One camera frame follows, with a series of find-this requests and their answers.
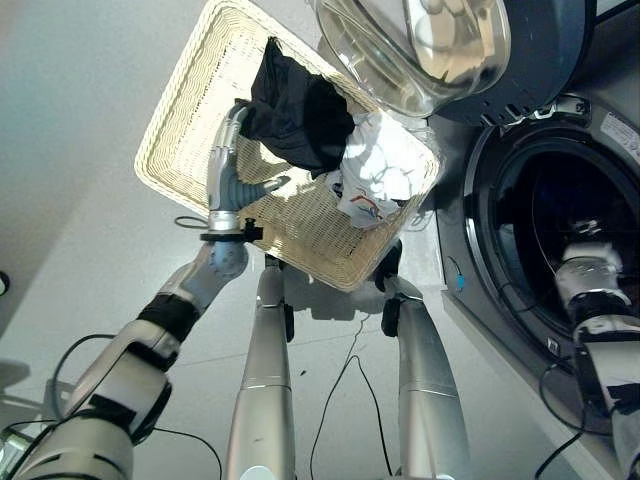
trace woven basket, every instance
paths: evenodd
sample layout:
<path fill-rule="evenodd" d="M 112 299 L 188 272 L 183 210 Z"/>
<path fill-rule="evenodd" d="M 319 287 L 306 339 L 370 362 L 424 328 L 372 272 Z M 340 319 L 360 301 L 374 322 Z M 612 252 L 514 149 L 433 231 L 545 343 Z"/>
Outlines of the woven basket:
<path fill-rule="evenodd" d="M 156 107 L 135 159 L 149 187 L 207 215 L 206 168 L 218 126 L 235 98 L 251 98 L 251 85 L 270 36 L 285 55 L 320 73 L 347 99 L 351 113 L 378 104 L 262 10 L 244 0 L 211 0 L 191 34 Z M 411 134 L 399 141 L 418 143 Z M 425 165 L 422 192 L 389 223 L 371 231 L 351 227 L 336 200 L 308 172 L 290 166 L 262 144 L 240 138 L 238 174 L 247 183 L 291 177 L 282 189 L 241 212 L 264 227 L 255 245 L 335 288 L 351 291 L 373 271 L 388 244 L 433 185 L 439 165 Z"/>

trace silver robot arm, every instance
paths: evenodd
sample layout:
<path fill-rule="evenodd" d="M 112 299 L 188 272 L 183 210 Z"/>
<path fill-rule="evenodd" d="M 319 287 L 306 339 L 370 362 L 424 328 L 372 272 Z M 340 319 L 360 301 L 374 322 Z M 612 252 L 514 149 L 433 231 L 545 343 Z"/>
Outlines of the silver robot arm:
<path fill-rule="evenodd" d="M 640 321 L 618 287 L 611 245 L 571 245 L 556 285 L 574 322 L 575 363 L 585 403 L 610 417 L 625 479 L 640 478 Z"/>
<path fill-rule="evenodd" d="M 222 288 L 239 277 L 248 255 L 244 242 L 261 238 L 237 211 L 288 179 L 247 185 L 236 173 L 236 137 L 246 115 L 237 103 L 220 127 L 209 161 L 209 230 L 196 258 L 178 269 L 138 318 L 126 325 L 86 370 L 63 419 L 11 478 L 130 479 L 133 445 L 153 430 L 171 394 L 166 372 L 180 345 Z"/>

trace wire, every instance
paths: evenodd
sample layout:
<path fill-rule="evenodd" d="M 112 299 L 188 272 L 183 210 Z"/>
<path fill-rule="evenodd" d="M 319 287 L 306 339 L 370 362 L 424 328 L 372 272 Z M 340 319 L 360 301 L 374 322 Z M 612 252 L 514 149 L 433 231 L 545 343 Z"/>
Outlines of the wire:
<path fill-rule="evenodd" d="M 216 461 L 218 462 L 218 469 L 219 469 L 219 472 L 220 472 L 219 478 L 220 478 L 220 480 L 222 480 L 222 462 L 220 461 L 220 457 L 218 456 L 218 452 L 216 452 L 216 449 L 213 448 L 213 446 L 209 442 L 207 442 L 204 438 L 198 437 L 197 435 L 193 435 L 192 433 L 180 432 L 178 430 L 169 430 L 168 428 L 155 427 L 154 430 L 156 430 L 158 432 L 171 433 L 173 435 L 181 435 L 183 437 L 193 438 L 194 440 L 200 441 L 216 457 Z"/>
<path fill-rule="evenodd" d="M 57 422 L 58 422 L 57 420 L 25 420 L 24 422 L 14 422 L 4 427 L 2 429 L 2 432 L 0 432 L 0 436 L 4 435 L 7 430 L 12 429 L 14 427 L 19 427 L 20 425 L 32 425 L 34 423 L 57 423 Z"/>
<path fill-rule="evenodd" d="M 115 335 L 107 334 L 107 333 L 94 333 L 92 335 L 86 335 L 82 337 L 80 340 L 76 341 L 73 345 L 71 345 L 64 355 L 60 358 L 58 365 L 56 365 L 56 369 L 53 371 L 53 378 L 51 379 L 51 405 L 53 407 L 53 414 L 56 416 L 58 420 L 62 420 L 62 409 L 60 408 L 59 399 L 58 399 L 58 377 L 60 376 L 60 371 L 62 370 L 62 366 L 69 358 L 69 355 L 73 353 L 73 351 L 82 345 L 84 342 L 89 340 L 93 340 L 95 338 L 108 338 L 112 339 Z"/>
<path fill-rule="evenodd" d="M 505 303 L 511 303 L 509 302 L 509 299 L 506 297 L 505 293 L 504 293 L 504 289 L 507 287 L 512 287 L 514 290 L 519 290 L 520 293 L 523 293 L 522 290 L 520 289 L 520 287 L 518 285 L 516 285 L 513 282 L 506 282 L 504 284 L 502 284 L 499 288 L 498 288 L 498 295 L 500 296 L 500 298 L 502 299 L 502 301 L 504 301 Z M 513 310 L 513 313 L 518 314 L 518 313 L 526 313 L 529 312 L 531 310 L 533 310 L 534 308 L 540 306 L 542 304 L 542 302 L 544 302 L 547 298 L 549 298 L 549 296 L 554 292 L 555 290 L 555 286 L 551 287 L 549 290 L 547 290 L 547 292 L 538 297 L 531 305 L 529 305 L 528 307 L 524 307 L 521 308 L 519 310 Z"/>
<path fill-rule="evenodd" d="M 309 457 L 309 472 L 311 474 L 311 480 L 314 480 L 314 476 L 313 476 L 313 456 L 315 454 L 316 451 L 316 447 L 318 445 L 318 440 L 320 439 L 320 432 L 322 432 L 322 426 L 324 425 L 324 419 L 327 415 L 327 409 L 329 408 L 329 402 L 331 401 L 331 397 L 333 396 L 333 393 L 335 392 L 336 388 L 338 388 L 338 385 L 340 384 L 340 380 L 342 380 L 342 377 L 345 373 L 345 371 L 347 370 L 347 368 L 349 367 L 349 365 L 351 364 L 351 362 L 353 360 L 356 360 L 358 363 L 358 368 L 360 369 L 360 373 L 362 374 L 362 377 L 364 378 L 364 381 L 367 384 L 367 387 L 369 388 L 369 392 L 371 393 L 371 397 L 373 398 L 373 403 L 376 407 L 376 415 L 378 417 L 378 430 L 380 432 L 380 442 L 382 443 L 382 453 L 384 455 L 384 461 L 387 465 L 387 472 L 389 474 L 389 476 L 393 476 L 393 472 L 391 470 L 391 464 L 389 463 L 389 454 L 387 452 L 387 445 L 384 439 L 384 430 L 382 428 L 382 416 L 380 414 L 380 405 L 378 404 L 378 398 L 376 397 L 376 394 L 373 390 L 373 387 L 371 386 L 371 383 L 369 382 L 369 379 L 367 378 L 367 375 L 364 373 L 364 369 L 362 368 L 362 363 L 360 362 L 360 357 L 358 355 L 351 355 L 351 353 L 353 352 L 353 349 L 356 345 L 356 341 L 358 340 L 358 335 L 360 335 L 360 333 L 362 332 L 362 329 L 364 327 L 364 322 L 365 320 L 367 320 L 369 318 L 369 315 L 367 315 L 364 319 L 362 319 L 360 321 L 360 328 L 358 329 L 358 331 L 356 332 L 356 334 L 353 336 L 353 342 L 351 343 L 351 347 L 349 348 L 349 351 L 347 353 L 347 358 L 342 366 L 342 369 L 340 370 L 340 374 L 338 375 L 338 378 L 336 379 L 335 383 L 333 384 L 333 387 L 331 387 L 331 391 L 329 392 L 329 395 L 327 396 L 327 400 L 325 401 L 324 404 L 324 408 L 322 410 L 322 417 L 320 418 L 320 425 L 318 426 L 318 431 L 316 432 L 316 437 L 315 440 L 313 441 L 313 447 L 311 448 L 311 456 Z"/>
<path fill-rule="evenodd" d="M 173 223 L 181 228 L 189 228 L 192 230 L 207 230 L 209 228 L 209 223 L 204 218 L 191 217 L 189 215 L 176 217 L 173 219 Z"/>
<path fill-rule="evenodd" d="M 551 413 L 551 415 L 553 415 L 556 420 L 558 420 L 560 423 L 562 423 L 564 426 L 572 429 L 572 430 L 577 430 L 577 431 L 582 431 L 583 433 L 588 433 L 590 435 L 599 435 L 601 437 L 610 437 L 611 434 L 607 433 L 607 432 L 599 432 L 597 430 L 590 430 L 588 428 L 585 428 L 585 425 L 583 426 L 578 426 L 575 425 L 571 422 L 569 422 L 568 420 L 562 418 L 549 404 L 549 401 L 547 400 L 546 394 L 545 394 L 545 379 L 551 374 L 551 372 L 553 372 L 556 368 L 560 367 L 560 365 L 565 365 L 567 366 L 569 369 L 571 369 L 572 373 L 575 374 L 575 372 L 573 371 L 573 368 L 567 363 L 568 360 L 570 360 L 571 357 L 562 357 L 561 359 L 559 359 L 556 363 L 553 363 L 551 365 L 549 365 L 544 372 L 542 372 L 542 375 L 540 375 L 540 378 L 538 379 L 538 394 L 540 395 L 540 399 L 542 400 L 542 403 L 544 403 L 544 406 L 547 407 L 547 410 L 549 410 L 549 413 Z M 586 411 L 585 408 L 582 408 L 583 413 L 586 415 Z"/>
<path fill-rule="evenodd" d="M 585 420 L 586 420 L 586 415 L 585 415 L 585 410 L 584 409 L 582 409 L 581 417 L 582 417 L 582 419 L 580 421 L 580 425 L 581 425 L 580 431 L 578 433 L 576 433 L 573 437 L 571 437 L 569 440 L 564 442 L 562 445 L 560 445 L 551 455 L 549 455 L 549 457 L 542 463 L 542 465 L 540 465 L 538 470 L 536 470 L 536 473 L 535 473 L 535 475 L 533 477 L 535 480 L 538 480 L 540 478 L 540 475 L 542 475 L 542 472 L 545 471 L 545 469 L 549 466 L 549 464 L 551 462 L 553 462 L 558 455 L 560 455 L 562 452 L 564 452 L 567 448 L 569 448 L 575 442 L 580 440 L 580 437 L 582 437 L 582 435 L 584 435 L 584 433 L 585 433 L 584 425 L 585 425 Z"/>
<path fill-rule="evenodd" d="M 451 263 L 453 263 L 453 266 L 456 267 L 456 275 L 462 275 L 462 270 L 460 270 L 460 265 L 458 265 L 458 262 L 456 262 L 451 255 L 447 255 L 447 258 L 451 260 Z"/>

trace floor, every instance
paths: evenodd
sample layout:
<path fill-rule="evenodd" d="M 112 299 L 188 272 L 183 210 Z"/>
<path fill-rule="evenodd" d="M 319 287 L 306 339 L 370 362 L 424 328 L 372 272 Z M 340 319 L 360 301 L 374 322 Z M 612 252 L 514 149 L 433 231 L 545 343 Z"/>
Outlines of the floor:
<path fill-rule="evenodd" d="M 303 0 L 260 0 L 267 12 L 315 46 Z M 38 2 L 0 4 L 0 426 L 49 415 L 44 386 L 77 338 L 114 333 L 153 297 L 199 240 L 172 224 L 184 208 L 145 187 L 133 158 L 204 2 Z M 511 391 L 442 308 L 436 222 L 431 212 L 402 233 L 403 272 L 424 292 L 458 382 L 478 479 L 530 478 L 553 450 Z M 429 249 L 428 255 L 418 254 Z M 174 394 L 160 425 L 206 437 L 224 456 L 242 375 L 262 255 L 200 320 L 170 376 Z M 397 345 L 379 331 L 382 299 L 371 285 L 352 295 L 287 275 L 296 309 L 290 363 L 297 470 L 308 461 L 320 412 L 364 322 L 356 352 L 378 396 L 391 464 L 399 464 Z M 73 382 L 102 348 L 82 346 L 62 372 Z M 375 411 L 349 370 L 336 391 L 314 460 L 316 478 L 384 476 Z M 136 478 L 216 478 L 207 451 L 154 434 L 136 449 Z M 577 478 L 564 460 L 548 479 Z"/>

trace black cloth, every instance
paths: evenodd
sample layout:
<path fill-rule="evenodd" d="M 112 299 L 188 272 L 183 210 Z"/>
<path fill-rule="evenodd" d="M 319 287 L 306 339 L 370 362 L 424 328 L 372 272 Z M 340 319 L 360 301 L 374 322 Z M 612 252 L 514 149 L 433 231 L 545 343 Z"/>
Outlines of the black cloth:
<path fill-rule="evenodd" d="M 241 135 L 309 170 L 313 178 L 337 169 L 354 129 L 347 102 L 321 75 L 310 74 L 269 38 L 251 87 Z"/>

